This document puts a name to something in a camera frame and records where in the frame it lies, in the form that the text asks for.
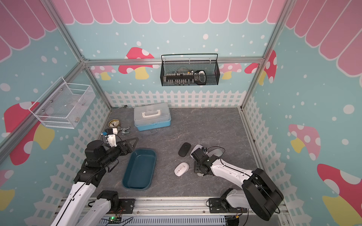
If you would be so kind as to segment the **silver grey mouse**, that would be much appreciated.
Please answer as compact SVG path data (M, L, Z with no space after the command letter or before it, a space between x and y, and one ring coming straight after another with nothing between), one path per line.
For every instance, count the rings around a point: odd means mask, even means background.
M214 149L214 150L208 152L207 155L209 157L211 157L211 156L221 157L223 155L223 151L221 149L217 148L217 149Z

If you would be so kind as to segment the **white rounded mouse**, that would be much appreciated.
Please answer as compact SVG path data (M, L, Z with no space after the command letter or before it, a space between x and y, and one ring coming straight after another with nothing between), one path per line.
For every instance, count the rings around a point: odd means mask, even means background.
M177 177L181 177L183 174L185 174L189 170L189 165L186 162L182 162L179 165L176 166L174 169L174 174Z

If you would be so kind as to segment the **light grey slim mouse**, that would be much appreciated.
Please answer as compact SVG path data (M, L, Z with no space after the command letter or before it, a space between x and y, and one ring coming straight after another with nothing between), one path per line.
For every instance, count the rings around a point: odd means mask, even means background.
M203 152L203 146L202 145L196 145L194 148L193 148L193 150L191 151L191 154L190 154L190 156L194 159L194 160L196 160L196 158L195 157L197 157L197 158L200 158L200 157L203 157L205 154L204 154L204 152Z

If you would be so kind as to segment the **black mouse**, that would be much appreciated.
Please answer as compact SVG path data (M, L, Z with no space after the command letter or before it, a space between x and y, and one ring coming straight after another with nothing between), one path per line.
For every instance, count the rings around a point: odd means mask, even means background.
M191 148L190 143L188 143L188 142L183 143L181 148L178 151L178 155L180 157L185 157L187 155L187 153L189 152L190 148Z

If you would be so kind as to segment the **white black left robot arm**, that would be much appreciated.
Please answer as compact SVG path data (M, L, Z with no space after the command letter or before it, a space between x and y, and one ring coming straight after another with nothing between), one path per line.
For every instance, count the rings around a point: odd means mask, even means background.
M85 150L86 158L74 178L71 191L52 222L53 226L95 226L106 214L131 214L135 199L120 199L116 191L102 191L84 217L81 213L89 198L99 186L103 176L116 167L118 158L132 153L139 139L131 138L116 142L106 149L102 140L90 142Z

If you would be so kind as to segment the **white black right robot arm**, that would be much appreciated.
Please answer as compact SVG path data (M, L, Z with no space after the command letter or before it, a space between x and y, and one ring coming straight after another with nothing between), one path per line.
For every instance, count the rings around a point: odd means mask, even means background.
M279 206L284 196L264 170L239 168L224 161L219 154L207 152L204 147L195 148L190 155L195 160L195 173L220 177L240 188L229 188L221 197L208 199L206 205L211 213L239 216L252 210L265 221L269 221L273 214L281 213Z

